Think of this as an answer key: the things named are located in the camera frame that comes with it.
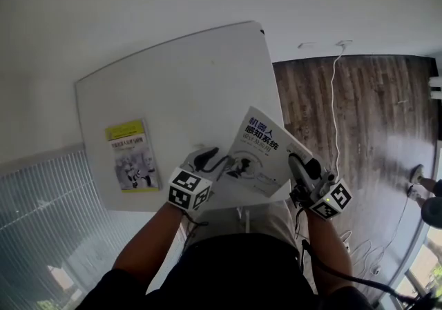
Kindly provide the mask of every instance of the table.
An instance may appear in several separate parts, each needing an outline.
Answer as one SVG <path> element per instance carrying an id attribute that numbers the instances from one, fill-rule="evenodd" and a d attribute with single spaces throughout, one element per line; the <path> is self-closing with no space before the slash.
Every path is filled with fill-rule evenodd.
<path id="1" fill-rule="evenodd" d="M 265 35 L 254 21 L 224 26 L 137 52 L 75 84 L 81 131 L 93 178 L 107 209 L 157 211 L 169 176 L 191 152 L 227 153 L 250 105 L 283 125 Z M 122 193 L 104 130 L 144 119 L 162 190 Z M 227 179 L 204 209 L 262 204 L 289 197 L 289 183 L 270 199 Z"/>

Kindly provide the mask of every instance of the book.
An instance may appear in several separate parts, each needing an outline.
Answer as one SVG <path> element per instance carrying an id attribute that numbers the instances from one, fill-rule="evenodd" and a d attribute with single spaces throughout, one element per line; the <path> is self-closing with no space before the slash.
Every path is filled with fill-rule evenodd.
<path id="1" fill-rule="evenodd" d="M 122 192 L 160 190 L 151 141 L 142 119 L 108 127 L 106 138 L 114 152 L 115 174 Z"/>
<path id="2" fill-rule="evenodd" d="M 224 176 L 270 197 L 293 179 L 291 153 L 304 164 L 313 157 L 289 131 L 251 106 L 228 152 L 232 159 L 224 168 Z"/>

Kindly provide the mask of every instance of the black t-shirt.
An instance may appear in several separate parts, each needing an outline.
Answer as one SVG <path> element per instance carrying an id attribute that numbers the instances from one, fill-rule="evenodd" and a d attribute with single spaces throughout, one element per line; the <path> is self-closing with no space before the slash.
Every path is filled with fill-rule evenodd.
<path id="1" fill-rule="evenodd" d="M 354 287 L 326 298 L 315 296 L 300 272 L 296 250 L 265 234 L 218 236 L 189 247 L 160 289 L 146 289 L 129 273 L 114 269 L 78 309 L 212 308 L 257 304 L 288 309 L 371 309 Z"/>

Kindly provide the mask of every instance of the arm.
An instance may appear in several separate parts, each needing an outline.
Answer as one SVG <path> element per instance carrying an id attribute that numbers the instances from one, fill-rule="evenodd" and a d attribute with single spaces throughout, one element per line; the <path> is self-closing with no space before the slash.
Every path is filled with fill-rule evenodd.
<path id="1" fill-rule="evenodd" d="M 182 212 L 166 203 L 118 255 L 113 269 L 122 269 L 146 288 L 160 269 L 180 227 Z"/>
<path id="2" fill-rule="evenodd" d="M 352 261 L 339 238 L 333 224 L 329 220 L 322 220 L 310 210 L 306 209 L 309 223 L 310 245 L 319 260 L 341 273 L 352 275 Z M 329 296 L 336 290 L 352 286 L 353 283 L 331 275 L 312 263 L 313 277 L 320 295 Z"/>

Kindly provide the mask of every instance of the sneaker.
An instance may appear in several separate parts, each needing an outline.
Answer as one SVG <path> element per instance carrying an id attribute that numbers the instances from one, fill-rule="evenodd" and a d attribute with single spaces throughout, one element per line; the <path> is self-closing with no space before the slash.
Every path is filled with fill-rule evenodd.
<path id="1" fill-rule="evenodd" d="M 418 198 L 422 197 L 415 188 L 411 185 L 407 192 L 407 197 L 413 201 L 416 201 Z"/>
<path id="2" fill-rule="evenodd" d="M 410 182 L 412 184 L 419 184 L 419 181 L 423 177 L 423 165 L 419 164 L 416 168 L 412 171 L 412 176 L 410 178 Z"/>

